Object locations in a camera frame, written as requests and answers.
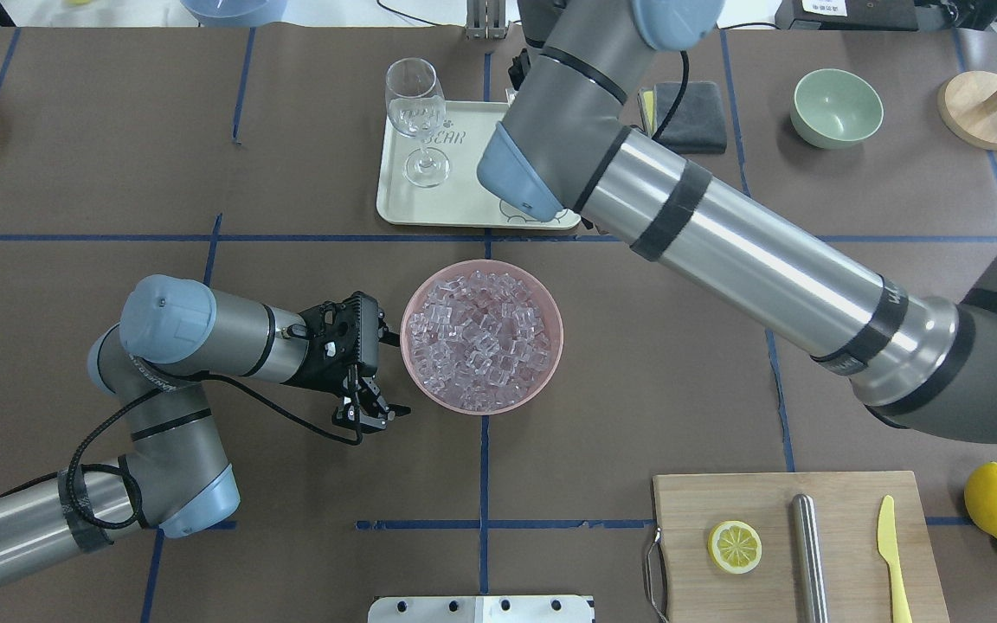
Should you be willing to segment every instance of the light green bowl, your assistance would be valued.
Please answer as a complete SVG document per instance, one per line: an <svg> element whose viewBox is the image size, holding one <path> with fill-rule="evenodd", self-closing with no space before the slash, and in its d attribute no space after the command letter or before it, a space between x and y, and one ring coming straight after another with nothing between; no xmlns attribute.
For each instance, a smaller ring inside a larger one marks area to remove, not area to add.
<svg viewBox="0 0 997 623"><path fill-rule="evenodd" d="M820 68L794 88L791 123L810 145L842 150L875 134L883 123L883 102L858 75Z"/></svg>

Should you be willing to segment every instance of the wooden cutting board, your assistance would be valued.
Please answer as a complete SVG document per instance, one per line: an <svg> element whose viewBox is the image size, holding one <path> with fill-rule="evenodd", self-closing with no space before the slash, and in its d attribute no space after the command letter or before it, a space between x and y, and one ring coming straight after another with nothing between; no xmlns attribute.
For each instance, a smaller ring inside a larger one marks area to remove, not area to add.
<svg viewBox="0 0 997 623"><path fill-rule="evenodd" d="M684 474L657 476L653 489L672 623L805 620L795 493L814 498L830 620L891 620L887 564L875 545L879 502L891 494L910 614L916 623L949 622L913 472ZM731 519L756 528L763 545L760 564L745 575L721 571L707 555L710 529Z"/></svg>

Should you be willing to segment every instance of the white metal plate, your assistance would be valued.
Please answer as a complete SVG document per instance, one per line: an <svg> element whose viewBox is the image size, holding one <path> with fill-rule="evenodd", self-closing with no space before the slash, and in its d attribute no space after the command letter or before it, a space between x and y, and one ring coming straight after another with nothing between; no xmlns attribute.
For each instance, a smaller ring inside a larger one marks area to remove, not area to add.
<svg viewBox="0 0 997 623"><path fill-rule="evenodd" d="M594 623L593 603L579 595L382 598L371 604L368 623Z"/></svg>
<svg viewBox="0 0 997 623"><path fill-rule="evenodd" d="M376 193L379 215L395 225L447 228L570 229L578 225L579 215L567 209L553 221L534 221L479 185L475 165L507 107L503 102L447 102L446 127L428 145L446 153L452 169L448 179L432 189L419 189L403 173L403 162L418 149L418 139L404 137L390 121L385 122Z"/></svg>

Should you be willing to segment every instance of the lemon slice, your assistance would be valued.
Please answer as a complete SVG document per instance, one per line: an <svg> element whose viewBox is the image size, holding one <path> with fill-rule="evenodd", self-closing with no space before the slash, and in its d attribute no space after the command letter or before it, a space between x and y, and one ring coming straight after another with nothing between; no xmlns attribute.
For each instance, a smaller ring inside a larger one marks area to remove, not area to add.
<svg viewBox="0 0 997 623"><path fill-rule="evenodd" d="M744 521L723 521L710 531L710 560L727 573L748 573L760 564L760 536Z"/></svg>

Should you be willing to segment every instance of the gray cloth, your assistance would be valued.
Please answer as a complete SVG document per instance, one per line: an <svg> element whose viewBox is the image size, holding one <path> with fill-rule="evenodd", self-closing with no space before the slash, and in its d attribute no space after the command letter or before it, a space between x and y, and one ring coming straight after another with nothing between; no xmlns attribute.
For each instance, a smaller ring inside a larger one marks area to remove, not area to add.
<svg viewBox="0 0 997 623"><path fill-rule="evenodd" d="M654 93L656 124L660 127L679 93L679 82L660 82ZM677 154L724 154L725 113L717 84L688 82L684 99L658 142Z"/></svg>

